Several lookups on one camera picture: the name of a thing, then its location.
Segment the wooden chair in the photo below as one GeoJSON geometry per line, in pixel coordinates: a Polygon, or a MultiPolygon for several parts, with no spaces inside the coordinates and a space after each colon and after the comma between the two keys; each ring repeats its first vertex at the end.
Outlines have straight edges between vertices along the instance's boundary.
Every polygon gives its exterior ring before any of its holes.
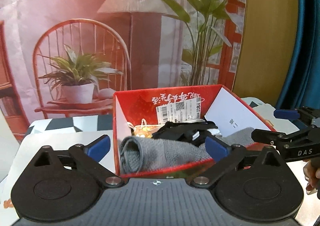
{"type": "Polygon", "coordinates": [[[51,91],[52,84],[45,84],[46,79],[39,79],[54,70],[49,65],[52,61],[42,55],[66,58],[63,44],[69,45],[76,53],[96,53],[103,61],[110,62],[111,68],[123,73],[123,75],[110,75],[110,81],[99,82],[100,89],[112,88],[115,91],[128,89],[131,64],[127,46],[120,35],[111,27],[95,20],[71,19],[50,28],[36,43],[33,51],[33,70],[40,108],[35,109],[35,112],[42,111],[45,119],[48,118],[48,114],[64,114],[68,117],[70,114],[93,115],[111,112],[112,104],[84,110],[62,108],[50,103],[64,99],[60,87],[51,91]]]}

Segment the gray towel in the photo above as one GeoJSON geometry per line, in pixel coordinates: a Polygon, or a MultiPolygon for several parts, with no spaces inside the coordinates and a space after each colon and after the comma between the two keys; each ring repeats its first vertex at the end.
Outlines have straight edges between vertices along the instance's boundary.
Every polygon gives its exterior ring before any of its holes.
{"type": "Polygon", "coordinates": [[[220,138],[220,140],[225,142],[228,145],[241,144],[244,147],[247,147],[254,143],[254,141],[251,139],[252,131],[254,131],[254,128],[245,128],[227,137],[222,137],[220,138]]]}
{"type": "Polygon", "coordinates": [[[210,158],[204,144],[126,137],[120,145],[122,173],[154,171],[210,158]]]}

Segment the teal curtain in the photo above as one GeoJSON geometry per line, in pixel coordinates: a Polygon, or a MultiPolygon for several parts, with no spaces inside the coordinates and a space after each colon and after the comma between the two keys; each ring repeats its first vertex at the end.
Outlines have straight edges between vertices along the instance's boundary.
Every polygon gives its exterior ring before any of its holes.
{"type": "Polygon", "coordinates": [[[299,0],[296,42],[276,108],[320,108],[320,0],[299,0]]]}

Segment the silver bolt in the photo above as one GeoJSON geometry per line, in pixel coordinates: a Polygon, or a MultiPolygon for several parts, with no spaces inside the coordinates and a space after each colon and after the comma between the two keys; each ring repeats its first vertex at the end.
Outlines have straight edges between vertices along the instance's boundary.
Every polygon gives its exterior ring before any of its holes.
{"type": "Polygon", "coordinates": [[[204,176],[198,176],[196,178],[193,179],[193,181],[196,183],[196,184],[208,184],[209,183],[209,179],[204,177],[204,176]]]}
{"type": "Polygon", "coordinates": [[[121,178],[117,176],[111,176],[106,179],[106,183],[111,185],[118,185],[121,182],[122,182],[121,178]]]}

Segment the chair backrest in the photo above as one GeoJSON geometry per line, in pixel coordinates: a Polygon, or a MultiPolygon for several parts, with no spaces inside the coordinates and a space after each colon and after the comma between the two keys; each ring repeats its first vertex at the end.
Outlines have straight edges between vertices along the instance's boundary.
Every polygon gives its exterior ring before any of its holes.
{"type": "Polygon", "coordinates": [[[90,19],[71,19],[61,22],[46,31],[36,43],[33,51],[33,70],[36,89],[41,106],[61,97],[59,87],[50,90],[52,84],[45,84],[46,79],[39,77],[54,71],[46,57],[60,56],[66,58],[63,44],[69,45],[76,53],[96,53],[111,68],[123,75],[110,75],[110,81],[99,82],[100,89],[112,88],[115,91],[127,90],[127,76],[131,64],[128,49],[120,35],[111,27],[90,19]]]}

